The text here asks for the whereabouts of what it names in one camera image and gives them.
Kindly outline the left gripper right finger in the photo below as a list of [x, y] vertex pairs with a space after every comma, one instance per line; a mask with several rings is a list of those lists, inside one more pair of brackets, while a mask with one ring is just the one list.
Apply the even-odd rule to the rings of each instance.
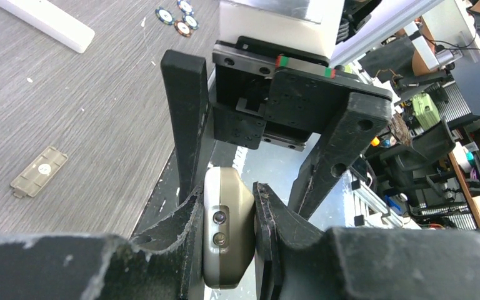
[[480, 299], [480, 233], [318, 229], [256, 182], [258, 299]]

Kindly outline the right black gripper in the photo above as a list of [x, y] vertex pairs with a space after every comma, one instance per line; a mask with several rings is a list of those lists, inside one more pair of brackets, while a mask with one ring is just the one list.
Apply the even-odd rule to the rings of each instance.
[[[388, 90], [291, 48], [242, 37], [212, 50], [218, 140], [257, 149], [263, 142], [301, 151], [320, 135], [292, 184], [288, 207], [308, 220], [340, 177], [391, 119]], [[203, 57], [167, 50], [161, 72], [179, 176], [179, 204], [203, 179], [208, 75]]]

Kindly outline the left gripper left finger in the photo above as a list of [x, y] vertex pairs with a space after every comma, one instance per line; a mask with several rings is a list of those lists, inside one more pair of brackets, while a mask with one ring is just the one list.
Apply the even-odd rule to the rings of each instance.
[[126, 239], [0, 234], [0, 299], [202, 299], [203, 189]]

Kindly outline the white battery cover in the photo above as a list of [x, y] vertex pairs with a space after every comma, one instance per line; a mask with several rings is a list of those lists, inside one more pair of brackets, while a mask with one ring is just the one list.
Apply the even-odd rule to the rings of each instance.
[[67, 162], [68, 156], [48, 146], [12, 182], [12, 194], [17, 198], [33, 198], [42, 191]]

